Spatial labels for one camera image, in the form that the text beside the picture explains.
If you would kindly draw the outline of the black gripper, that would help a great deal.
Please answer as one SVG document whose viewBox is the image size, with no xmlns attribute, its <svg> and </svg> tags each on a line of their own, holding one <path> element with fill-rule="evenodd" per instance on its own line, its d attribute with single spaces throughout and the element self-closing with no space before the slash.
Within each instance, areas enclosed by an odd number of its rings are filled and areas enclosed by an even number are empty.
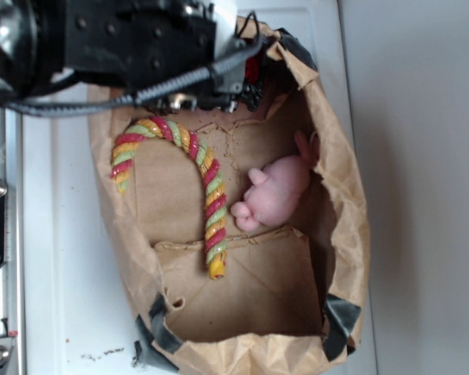
<svg viewBox="0 0 469 375">
<path fill-rule="evenodd" d="M 68 1 L 64 63 L 77 78 L 123 94 L 76 104 L 76 114 L 121 106 L 178 110 L 237 106 L 246 60 L 262 48 L 246 42 L 236 12 L 218 1 Z"/>
</svg>

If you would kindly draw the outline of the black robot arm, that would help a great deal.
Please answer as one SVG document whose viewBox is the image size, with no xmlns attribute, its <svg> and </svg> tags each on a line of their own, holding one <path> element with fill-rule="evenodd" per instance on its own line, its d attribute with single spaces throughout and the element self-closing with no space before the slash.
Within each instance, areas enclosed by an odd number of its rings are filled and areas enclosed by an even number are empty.
<svg viewBox="0 0 469 375">
<path fill-rule="evenodd" d="M 0 107 L 37 117 L 235 109 L 263 47 L 233 1 L 0 1 Z"/>
</svg>

